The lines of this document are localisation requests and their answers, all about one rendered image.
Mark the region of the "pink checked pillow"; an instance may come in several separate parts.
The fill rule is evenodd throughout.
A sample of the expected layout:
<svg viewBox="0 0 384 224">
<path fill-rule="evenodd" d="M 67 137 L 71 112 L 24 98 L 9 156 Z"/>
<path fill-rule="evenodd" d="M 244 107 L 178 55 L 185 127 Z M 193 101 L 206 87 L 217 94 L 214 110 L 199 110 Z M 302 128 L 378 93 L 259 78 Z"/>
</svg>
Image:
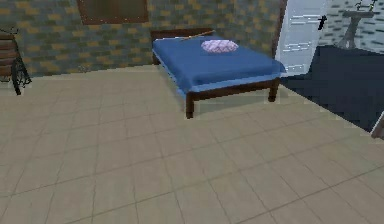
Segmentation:
<svg viewBox="0 0 384 224">
<path fill-rule="evenodd" d="M 231 40 L 208 40 L 201 47 L 208 53 L 228 53 L 238 49 L 238 45 Z"/>
</svg>

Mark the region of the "brown wooden stick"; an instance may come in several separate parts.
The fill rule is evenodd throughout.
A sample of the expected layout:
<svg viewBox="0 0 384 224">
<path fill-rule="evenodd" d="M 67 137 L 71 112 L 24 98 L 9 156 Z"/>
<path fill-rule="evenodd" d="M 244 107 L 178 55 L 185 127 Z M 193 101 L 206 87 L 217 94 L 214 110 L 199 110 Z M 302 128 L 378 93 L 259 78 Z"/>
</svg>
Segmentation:
<svg viewBox="0 0 384 224">
<path fill-rule="evenodd" d="M 215 30 L 210 30 L 210 31 L 206 31 L 206 32 L 203 32 L 203 33 L 195 34 L 195 35 L 192 35 L 192 36 L 183 37 L 183 38 L 181 39 L 181 41 L 190 40 L 190 39 L 193 39 L 193 38 L 196 38 L 196 37 L 200 37 L 200 36 L 211 35 L 211 34 L 213 34 L 214 32 L 216 32 L 216 31 L 215 31 Z"/>
</svg>

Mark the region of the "white room door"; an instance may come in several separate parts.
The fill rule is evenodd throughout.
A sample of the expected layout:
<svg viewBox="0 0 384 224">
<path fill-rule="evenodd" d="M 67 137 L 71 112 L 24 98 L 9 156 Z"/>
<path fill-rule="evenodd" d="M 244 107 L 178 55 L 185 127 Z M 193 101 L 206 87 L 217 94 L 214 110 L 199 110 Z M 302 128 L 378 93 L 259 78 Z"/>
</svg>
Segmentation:
<svg viewBox="0 0 384 224">
<path fill-rule="evenodd" d="M 275 59 L 286 72 L 282 77 L 306 74 L 318 46 L 321 18 L 327 0 L 287 0 Z"/>
</svg>

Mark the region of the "blue bed with brown frame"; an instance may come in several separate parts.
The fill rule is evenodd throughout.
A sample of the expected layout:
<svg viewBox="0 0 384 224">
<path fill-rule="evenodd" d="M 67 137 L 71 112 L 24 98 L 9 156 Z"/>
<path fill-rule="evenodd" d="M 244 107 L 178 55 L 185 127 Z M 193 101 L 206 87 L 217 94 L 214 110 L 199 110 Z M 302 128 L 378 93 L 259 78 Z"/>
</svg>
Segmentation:
<svg viewBox="0 0 384 224">
<path fill-rule="evenodd" d="M 153 63 L 162 66 L 185 99 L 185 116 L 194 114 L 200 100 L 267 89 L 268 100 L 276 99 L 285 67 L 278 60 L 244 46 L 228 53 L 208 53 L 201 44 L 221 40 L 214 33 L 190 40 L 183 37 L 213 30 L 191 28 L 152 30 Z"/>
</svg>

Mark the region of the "brown framed wall picture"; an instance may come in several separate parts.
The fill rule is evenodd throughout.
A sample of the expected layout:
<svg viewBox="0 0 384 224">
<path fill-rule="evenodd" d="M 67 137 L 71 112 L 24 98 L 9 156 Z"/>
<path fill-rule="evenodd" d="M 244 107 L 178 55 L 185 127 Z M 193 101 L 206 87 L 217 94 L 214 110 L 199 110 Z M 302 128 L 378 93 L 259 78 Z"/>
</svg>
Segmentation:
<svg viewBox="0 0 384 224">
<path fill-rule="evenodd" d="M 76 0 L 84 25 L 145 23 L 148 0 Z"/>
</svg>

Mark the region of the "grey pedestal sink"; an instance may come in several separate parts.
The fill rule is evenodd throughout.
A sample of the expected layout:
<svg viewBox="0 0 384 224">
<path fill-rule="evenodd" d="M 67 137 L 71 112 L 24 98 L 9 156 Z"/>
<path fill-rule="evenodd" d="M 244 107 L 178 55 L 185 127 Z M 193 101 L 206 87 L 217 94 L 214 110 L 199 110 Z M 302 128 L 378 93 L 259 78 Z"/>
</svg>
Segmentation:
<svg viewBox="0 0 384 224">
<path fill-rule="evenodd" d="M 347 28 L 336 46 L 384 54 L 384 0 L 348 0 L 342 11 Z"/>
</svg>

